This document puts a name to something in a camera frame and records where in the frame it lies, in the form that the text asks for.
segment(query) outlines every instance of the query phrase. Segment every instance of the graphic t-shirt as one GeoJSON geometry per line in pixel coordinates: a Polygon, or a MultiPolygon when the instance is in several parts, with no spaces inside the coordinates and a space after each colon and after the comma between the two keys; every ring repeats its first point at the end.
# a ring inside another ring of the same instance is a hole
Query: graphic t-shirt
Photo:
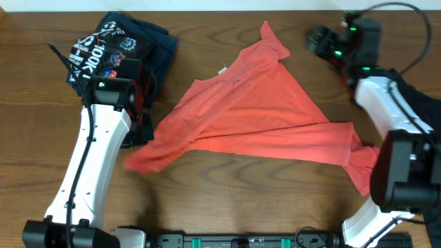
{"type": "Polygon", "coordinates": [[[232,66],[195,80],[126,167],[160,171],[191,149],[343,166],[369,193],[378,149],[364,147],[352,123],[331,123],[280,62],[289,50],[264,22],[262,40],[245,48],[232,66]]]}

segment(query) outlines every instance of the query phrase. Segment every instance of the white background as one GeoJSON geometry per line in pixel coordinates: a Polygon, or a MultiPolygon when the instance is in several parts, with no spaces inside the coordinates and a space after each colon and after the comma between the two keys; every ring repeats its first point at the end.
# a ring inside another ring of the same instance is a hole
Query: white background
{"type": "MultiPolygon", "coordinates": [[[[0,6],[7,12],[357,10],[385,1],[390,0],[0,0],[0,6]]],[[[423,10],[441,10],[441,0],[404,0],[404,2],[412,3],[423,10]]]]}

